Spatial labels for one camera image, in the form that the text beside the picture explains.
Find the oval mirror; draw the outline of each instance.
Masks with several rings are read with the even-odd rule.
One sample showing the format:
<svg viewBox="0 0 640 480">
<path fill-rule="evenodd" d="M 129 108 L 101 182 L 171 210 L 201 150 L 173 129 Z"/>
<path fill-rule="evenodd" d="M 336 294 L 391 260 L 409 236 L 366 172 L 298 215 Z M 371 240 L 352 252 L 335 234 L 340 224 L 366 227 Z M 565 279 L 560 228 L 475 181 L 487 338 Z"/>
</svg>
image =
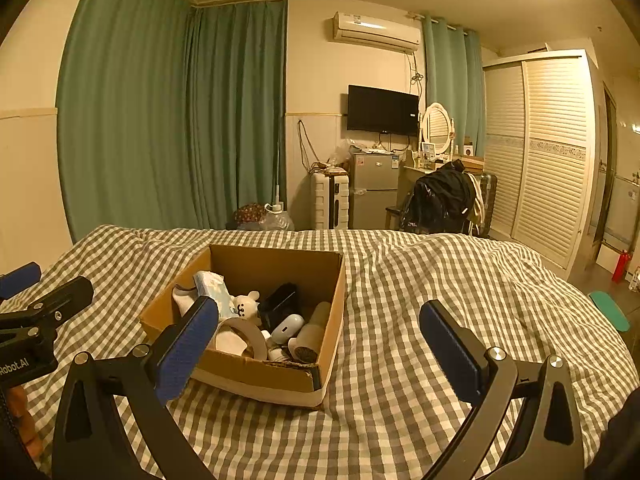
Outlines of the oval mirror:
<svg viewBox="0 0 640 480">
<path fill-rule="evenodd" d="M 449 149 L 451 142 L 451 120 L 449 114 L 440 103 L 430 105 L 424 115 L 426 119 L 426 137 L 435 144 L 436 155 Z"/>
</svg>

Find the air conditioner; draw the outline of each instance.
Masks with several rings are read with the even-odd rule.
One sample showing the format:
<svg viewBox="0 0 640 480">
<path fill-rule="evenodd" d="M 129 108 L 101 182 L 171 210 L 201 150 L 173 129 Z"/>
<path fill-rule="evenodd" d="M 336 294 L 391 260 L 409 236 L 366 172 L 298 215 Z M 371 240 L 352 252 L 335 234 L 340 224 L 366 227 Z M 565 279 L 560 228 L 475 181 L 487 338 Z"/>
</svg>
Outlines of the air conditioner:
<svg viewBox="0 0 640 480">
<path fill-rule="evenodd" d="M 420 45 L 420 29 L 369 16 L 336 12 L 334 40 L 415 52 Z"/>
</svg>

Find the water bottle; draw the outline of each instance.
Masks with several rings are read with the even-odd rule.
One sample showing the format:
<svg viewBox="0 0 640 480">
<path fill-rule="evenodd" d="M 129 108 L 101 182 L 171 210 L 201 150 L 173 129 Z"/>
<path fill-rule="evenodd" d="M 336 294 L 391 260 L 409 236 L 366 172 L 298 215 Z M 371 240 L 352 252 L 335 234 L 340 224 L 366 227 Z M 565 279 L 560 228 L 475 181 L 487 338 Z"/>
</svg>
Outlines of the water bottle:
<svg viewBox="0 0 640 480">
<path fill-rule="evenodd" d="M 293 221 L 289 213 L 282 209 L 282 204 L 265 204 L 264 208 L 267 215 L 260 222 L 263 231 L 295 231 Z"/>
</svg>

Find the red fire extinguisher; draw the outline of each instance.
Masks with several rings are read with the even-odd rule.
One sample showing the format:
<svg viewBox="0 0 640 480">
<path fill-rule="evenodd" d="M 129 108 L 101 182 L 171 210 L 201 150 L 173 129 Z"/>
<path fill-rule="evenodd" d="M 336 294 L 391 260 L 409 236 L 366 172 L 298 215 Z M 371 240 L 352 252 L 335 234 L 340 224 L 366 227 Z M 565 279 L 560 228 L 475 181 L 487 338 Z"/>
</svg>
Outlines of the red fire extinguisher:
<svg viewBox="0 0 640 480">
<path fill-rule="evenodd" d="M 628 265 L 629 261 L 631 261 L 631 254 L 626 251 L 622 251 L 622 254 L 620 254 L 620 257 L 618 258 L 616 270 L 611 277 L 612 282 L 620 283 L 622 278 L 624 278 L 625 276 L 626 266 Z"/>
</svg>

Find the green curtain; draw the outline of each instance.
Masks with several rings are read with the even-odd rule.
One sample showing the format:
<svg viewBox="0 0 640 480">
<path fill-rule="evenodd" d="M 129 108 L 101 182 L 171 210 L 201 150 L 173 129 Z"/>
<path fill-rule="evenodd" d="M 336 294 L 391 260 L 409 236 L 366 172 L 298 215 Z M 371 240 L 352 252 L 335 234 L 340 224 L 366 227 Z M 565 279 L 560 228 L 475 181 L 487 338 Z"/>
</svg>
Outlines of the green curtain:
<svg viewBox="0 0 640 480">
<path fill-rule="evenodd" d="M 56 106 L 73 240 L 96 226 L 197 227 L 186 140 L 186 0 L 80 0 Z"/>
<path fill-rule="evenodd" d="M 273 200 L 285 33 L 283 0 L 80 0 L 56 97 L 73 240 L 104 223 L 224 228 Z"/>
<path fill-rule="evenodd" d="M 485 116 L 481 47 L 478 34 L 427 16 L 422 22 L 427 62 L 427 104 L 440 103 L 455 119 L 456 143 L 462 152 L 465 136 L 476 155 L 484 155 Z"/>
<path fill-rule="evenodd" d="M 284 0 L 205 7 L 191 17 L 187 109 L 202 225 L 222 228 L 239 206 L 274 199 L 278 146 L 284 151 L 286 23 Z M 284 167 L 282 157 L 281 175 Z"/>
</svg>

